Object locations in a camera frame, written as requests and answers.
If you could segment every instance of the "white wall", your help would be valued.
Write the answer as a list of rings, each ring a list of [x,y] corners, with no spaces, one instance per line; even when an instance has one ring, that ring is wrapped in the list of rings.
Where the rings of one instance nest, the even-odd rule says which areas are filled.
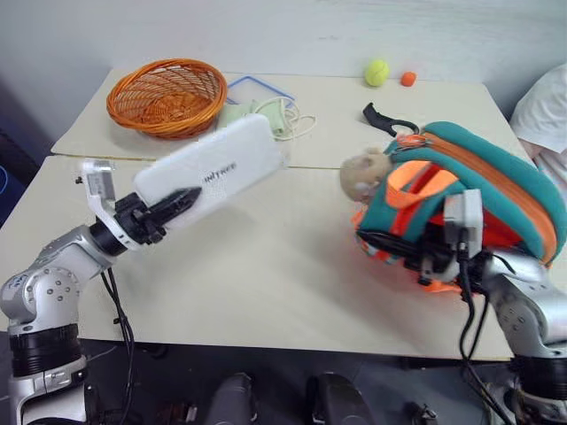
[[[567,59],[567,2],[0,0],[0,86],[36,121],[41,143],[69,128],[110,67],[168,57],[345,76],[381,57],[393,77],[482,81],[510,113]]]

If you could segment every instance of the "wicker basket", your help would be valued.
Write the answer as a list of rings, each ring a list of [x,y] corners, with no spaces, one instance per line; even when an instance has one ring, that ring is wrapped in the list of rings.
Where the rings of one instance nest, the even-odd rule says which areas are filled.
[[[111,118],[126,128],[163,139],[206,131],[227,98],[227,82],[212,66],[167,59],[122,78],[106,98]]]

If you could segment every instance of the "table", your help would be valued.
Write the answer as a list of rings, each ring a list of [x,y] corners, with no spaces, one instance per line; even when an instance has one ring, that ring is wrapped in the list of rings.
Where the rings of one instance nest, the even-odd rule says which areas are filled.
[[[106,112],[106,95],[128,73],[112,70],[76,122],[55,143],[54,153],[81,157],[156,159],[190,143],[154,139],[115,124]],[[226,75],[227,81],[239,75]],[[302,113],[313,114],[313,131],[289,143],[290,166],[339,168],[349,157],[392,138],[366,123],[362,109],[374,102],[384,115],[422,126],[453,121],[511,153],[527,159],[508,123],[483,84],[417,81],[411,88],[388,80],[379,89],[362,78],[261,75],[263,80],[292,94]]]
[[[149,163],[114,162],[123,197]],[[84,188],[74,183],[79,163],[45,160],[0,229],[1,282],[55,236],[93,222]],[[115,273],[136,340],[459,357],[466,305],[367,258],[349,223],[354,210],[336,170],[288,168],[163,242],[123,254]],[[80,315],[82,337],[121,339],[99,279],[85,286]],[[478,357],[509,355],[491,310]]]

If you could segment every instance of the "white cloth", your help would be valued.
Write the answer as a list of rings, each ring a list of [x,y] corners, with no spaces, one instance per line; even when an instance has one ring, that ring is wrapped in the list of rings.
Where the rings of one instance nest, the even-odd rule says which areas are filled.
[[[510,126],[519,139],[541,147],[533,162],[567,204],[567,64],[532,86],[517,103]]]

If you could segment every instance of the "yellow ball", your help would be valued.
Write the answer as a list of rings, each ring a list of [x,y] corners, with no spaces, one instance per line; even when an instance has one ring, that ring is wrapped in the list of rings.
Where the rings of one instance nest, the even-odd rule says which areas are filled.
[[[390,68],[385,60],[376,59],[370,62],[364,71],[364,80],[370,86],[380,87],[388,79]]]

